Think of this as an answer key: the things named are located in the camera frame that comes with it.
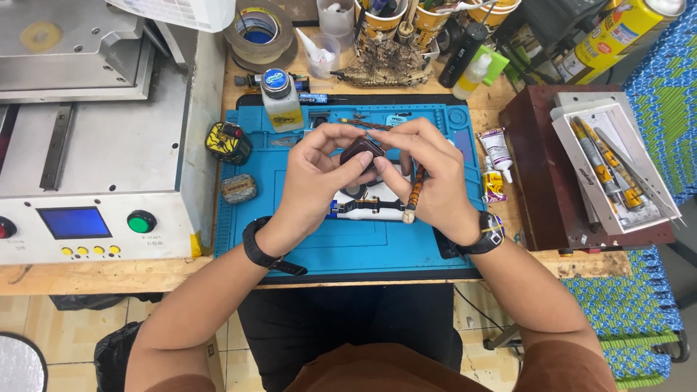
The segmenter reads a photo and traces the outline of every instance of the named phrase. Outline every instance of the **white bottle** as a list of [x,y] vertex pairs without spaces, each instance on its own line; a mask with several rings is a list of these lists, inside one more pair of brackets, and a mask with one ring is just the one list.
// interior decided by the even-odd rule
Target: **white bottle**
[[296,84],[285,71],[271,68],[263,74],[261,100],[276,133],[305,127]]
[[489,64],[491,64],[491,55],[488,53],[482,54],[477,61],[470,63],[452,87],[452,95],[462,100],[470,98],[472,92],[487,77]]

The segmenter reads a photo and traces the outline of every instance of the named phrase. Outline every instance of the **black wristwatch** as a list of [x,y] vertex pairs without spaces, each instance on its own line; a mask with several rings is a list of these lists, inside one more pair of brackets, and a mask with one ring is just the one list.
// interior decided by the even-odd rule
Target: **black wristwatch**
[[482,238],[479,241],[470,246],[458,245],[457,251],[465,255],[481,255],[501,245],[506,238],[501,218],[490,212],[482,211],[480,229],[482,230]]
[[291,275],[305,275],[307,273],[307,269],[305,267],[283,260],[288,254],[278,258],[269,256],[259,249],[254,235],[257,231],[259,231],[259,229],[264,227],[270,219],[270,216],[257,218],[248,224],[247,227],[245,227],[245,231],[242,232],[242,241],[245,246],[245,253],[247,253],[247,257],[249,257],[249,259],[252,260],[256,265],[264,268],[277,269],[278,271],[290,273]]

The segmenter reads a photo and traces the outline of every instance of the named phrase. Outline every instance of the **blue silicone mat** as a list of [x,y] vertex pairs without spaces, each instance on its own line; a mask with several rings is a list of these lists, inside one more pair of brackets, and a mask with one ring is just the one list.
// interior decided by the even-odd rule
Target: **blue silicone mat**
[[[465,105],[421,104],[421,105],[322,105],[302,106],[305,129],[312,129],[309,114],[330,111],[328,121],[337,123],[338,118],[353,118],[363,114],[363,121],[385,123],[390,115],[407,114],[407,119],[426,117],[444,136],[456,143],[463,151],[467,193],[470,201],[479,210],[486,210],[482,202],[480,169],[477,161],[470,116]],[[248,173],[256,180],[258,195],[242,204],[227,204],[221,195],[217,201],[217,223],[215,227],[214,256],[220,256],[242,242],[242,231],[252,220],[272,215],[281,199],[284,185],[286,160],[289,147],[277,146],[271,140],[281,137],[301,136],[303,130],[275,133],[263,106],[238,106],[228,110],[226,121],[237,123],[250,137],[252,152],[243,166],[222,164],[220,180]],[[387,152],[389,159],[398,159],[399,150]],[[274,282],[276,277],[284,281],[315,279],[371,280],[361,276],[374,276],[377,280],[398,279],[408,276],[438,278],[452,277],[453,270],[478,272],[469,261],[459,257],[443,259],[440,256],[431,226],[417,220],[412,225],[402,222],[371,220],[326,219],[315,233],[308,236],[287,260],[307,268],[306,276],[288,276],[279,271],[270,271],[265,281]]]

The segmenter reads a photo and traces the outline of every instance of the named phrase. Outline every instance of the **lcd screen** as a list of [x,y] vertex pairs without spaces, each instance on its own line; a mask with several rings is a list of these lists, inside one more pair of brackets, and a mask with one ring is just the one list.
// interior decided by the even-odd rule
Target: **lcd screen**
[[110,238],[97,207],[36,209],[55,239]]

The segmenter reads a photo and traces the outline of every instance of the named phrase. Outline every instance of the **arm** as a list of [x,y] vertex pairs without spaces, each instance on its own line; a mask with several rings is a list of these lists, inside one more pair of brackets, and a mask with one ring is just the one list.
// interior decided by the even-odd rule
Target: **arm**
[[[370,130],[384,149],[401,149],[403,172],[411,158],[426,167],[416,216],[449,239],[467,246],[479,239],[479,212],[467,200],[462,152],[426,119],[409,121],[390,132]],[[384,158],[375,165],[387,185],[405,202],[411,184]],[[470,258],[491,287],[503,310],[521,326],[523,346],[542,340],[568,340],[602,356],[595,332],[571,293],[530,253],[504,241]]]
[[[270,256],[287,254],[319,227],[339,189],[375,178],[375,172],[360,175],[371,153],[358,154],[341,166],[338,155],[329,157],[364,135],[353,126],[327,123],[290,150],[281,203],[256,233],[259,249]],[[204,343],[267,272],[237,245],[165,297],[140,327],[128,360],[125,391],[142,392],[178,375],[208,377]]]

